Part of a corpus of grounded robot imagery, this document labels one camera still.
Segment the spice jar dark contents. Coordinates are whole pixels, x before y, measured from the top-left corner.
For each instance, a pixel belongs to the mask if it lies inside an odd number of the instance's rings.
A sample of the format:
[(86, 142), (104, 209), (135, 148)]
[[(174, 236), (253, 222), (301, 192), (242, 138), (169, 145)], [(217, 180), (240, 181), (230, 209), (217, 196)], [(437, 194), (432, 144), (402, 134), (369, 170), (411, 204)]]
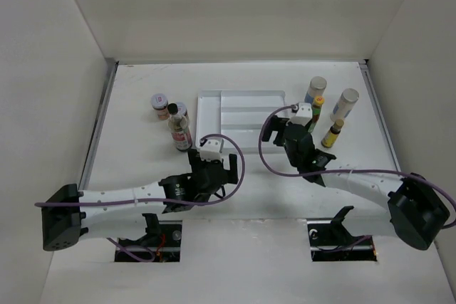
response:
[(177, 105), (178, 113), (189, 119), (187, 106), (183, 102), (176, 102), (175, 104)]

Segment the dark sauce bottle black cap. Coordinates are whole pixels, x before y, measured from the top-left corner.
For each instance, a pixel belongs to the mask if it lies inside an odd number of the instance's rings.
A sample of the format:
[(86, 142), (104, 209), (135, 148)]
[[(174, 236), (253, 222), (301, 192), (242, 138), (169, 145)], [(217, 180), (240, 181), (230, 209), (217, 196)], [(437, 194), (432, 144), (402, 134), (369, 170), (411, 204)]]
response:
[(175, 103), (167, 106), (169, 113), (168, 127), (174, 146), (177, 150), (185, 152), (193, 145), (188, 119), (179, 112)]

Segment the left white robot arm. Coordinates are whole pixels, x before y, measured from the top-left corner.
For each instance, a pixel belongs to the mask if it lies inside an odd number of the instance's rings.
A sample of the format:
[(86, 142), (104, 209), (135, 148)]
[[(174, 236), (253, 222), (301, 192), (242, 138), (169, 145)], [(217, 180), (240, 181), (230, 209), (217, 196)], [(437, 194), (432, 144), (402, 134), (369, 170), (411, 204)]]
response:
[(228, 199), (224, 188), (239, 185), (237, 156), (224, 160), (202, 159), (198, 150), (187, 153), (191, 170), (141, 187), (105, 192), (81, 190), (66, 184), (45, 202), (41, 210), (43, 249), (61, 251), (81, 239), (116, 236), (152, 246), (159, 240), (158, 216), (212, 206)]

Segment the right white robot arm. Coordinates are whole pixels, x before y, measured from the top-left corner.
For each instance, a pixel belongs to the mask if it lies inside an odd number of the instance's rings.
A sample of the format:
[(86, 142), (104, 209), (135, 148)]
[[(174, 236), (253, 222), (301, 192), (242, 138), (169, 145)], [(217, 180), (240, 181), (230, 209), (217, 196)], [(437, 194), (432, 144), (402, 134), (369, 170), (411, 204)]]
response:
[(259, 143), (271, 139), (283, 147), (296, 176), (320, 187), (337, 189), (382, 208), (362, 214), (353, 205), (344, 206), (326, 223), (312, 225), (310, 237), (320, 245), (342, 247), (372, 235), (395, 236), (410, 247), (425, 251), (449, 223), (450, 211), (441, 200), (444, 192), (419, 174), (395, 170), (356, 169), (342, 166), (336, 156), (316, 148), (301, 119), (271, 114), (265, 120)]

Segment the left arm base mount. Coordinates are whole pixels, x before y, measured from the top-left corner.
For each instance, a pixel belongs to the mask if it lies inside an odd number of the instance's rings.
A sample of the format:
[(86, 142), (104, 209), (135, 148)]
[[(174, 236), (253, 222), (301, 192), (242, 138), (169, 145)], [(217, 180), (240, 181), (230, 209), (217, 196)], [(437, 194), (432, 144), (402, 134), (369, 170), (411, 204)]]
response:
[(118, 263), (177, 263), (180, 261), (182, 221), (160, 221), (143, 214), (145, 227), (137, 239), (118, 239), (114, 261)]

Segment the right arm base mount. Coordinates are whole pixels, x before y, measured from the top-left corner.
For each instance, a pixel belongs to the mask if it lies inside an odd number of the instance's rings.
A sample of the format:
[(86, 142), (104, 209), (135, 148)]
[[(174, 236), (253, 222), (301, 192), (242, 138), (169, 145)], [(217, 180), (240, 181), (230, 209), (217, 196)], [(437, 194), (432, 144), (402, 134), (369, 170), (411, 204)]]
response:
[(313, 262), (377, 261), (371, 236), (352, 236), (343, 220), (353, 210), (343, 207), (333, 218), (306, 221)]

